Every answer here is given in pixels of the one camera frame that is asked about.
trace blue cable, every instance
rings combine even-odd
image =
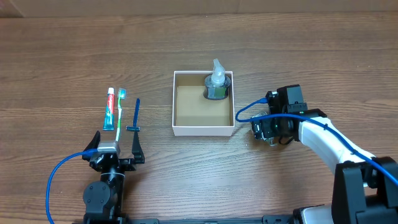
[[[318,125],[319,127],[324,128],[325,130],[328,130],[329,132],[331,132],[334,136],[336,136],[337,139],[339,139],[341,141],[341,143],[343,143],[343,145],[345,147],[347,147],[348,150],[350,150],[355,156],[358,156],[360,159],[363,159],[364,161],[366,161],[367,163],[371,164],[374,168],[376,168],[378,171],[380,171],[381,173],[383,173],[389,180],[391,180],[391,182],[396,185],[398,187],[398,180],[397,178],[395,178],[392,174],[390,174],[390,172],[388,172],[385,168],[383,168],[382,166],[380,166],[377,162],[374,162],[372,159],[364,156],[363,154],[361,154],[360,152],[358,152],[356,149],[354,149],[349,143],[348,141],[342,137],[342,135],[340,135],[338,132],[336,132],[333,128],[328,127],[325,124],[322,124],[319,121],[315,121],[314,119],[311,118],[307,118],[304,116],[299,116],[299,115],[295,115],[295,114],[270,114],[270,115],[264,115],[264,116],[258,116],[258,117],[254,117],[254,118],[249,118],[249,119],[239,119],[238,116],[240,113],[242,113],[243,111],[247,110],[248,108],[250,108],[251,106],[258,104],[258,103],[267,103],[267,99],[263,98],[260,100],[257,100],[253,103],[251,103],[250,105],[242,108],[241,110],[239,110],[236,113],[235,116],[235,120],[238,122],[251,122],[251,121],[259,121],[262,119],[272,119],[272,118],[294,118],[294,119],[299,119],[301,121],[308,121],[311,122],[313,124]]]
[[[54,224],[54,221],[51,218],[51,214],[50,214],[50,187],[51,187],[51,181],[52,178],[54,177],[55,172],[57,171],[57,169],[66,161],[70,160],[71,158],[74,158],[76,156],[82,156],[82,155],[92,155],[94,152],[98,152],[97,149],[89,149],[87,151],[84,152],[78,152],[78,153],[74,153],[66,158],[64,158],[60,163],[58,163],[58,165],[55,166],[54,170],[51,172],[50,177],[49,177],[49,181],[47,182],[47,191],[45,193],[45,212],[47,214],[47,218],[49,220],[49,222],[51,224]]]

